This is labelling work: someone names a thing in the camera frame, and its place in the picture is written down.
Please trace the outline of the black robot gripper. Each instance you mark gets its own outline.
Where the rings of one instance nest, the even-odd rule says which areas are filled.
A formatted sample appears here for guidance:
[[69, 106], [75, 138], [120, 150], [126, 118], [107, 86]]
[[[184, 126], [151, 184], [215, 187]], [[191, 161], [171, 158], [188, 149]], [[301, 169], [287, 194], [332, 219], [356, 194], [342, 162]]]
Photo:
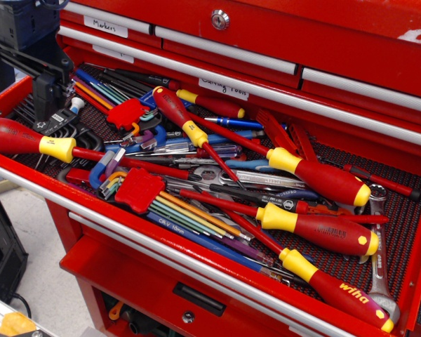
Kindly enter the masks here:
[[35, 120], [43, 122], [64, 108], [74, 63], [58, 44], [55, 34], [36, 42], [32, 53], [39, 66], [39, 74], [32, 84]]

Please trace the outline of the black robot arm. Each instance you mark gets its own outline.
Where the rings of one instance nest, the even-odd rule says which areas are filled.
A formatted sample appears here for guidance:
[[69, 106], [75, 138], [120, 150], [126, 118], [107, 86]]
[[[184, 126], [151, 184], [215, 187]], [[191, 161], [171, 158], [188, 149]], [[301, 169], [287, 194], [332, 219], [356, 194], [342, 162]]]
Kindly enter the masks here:
[[74, 63], [58, 44], [60, 12], [68, 1], [0, 1], [0, 92], [15, 70], [32, 78], [37, 122], [64, 109]]

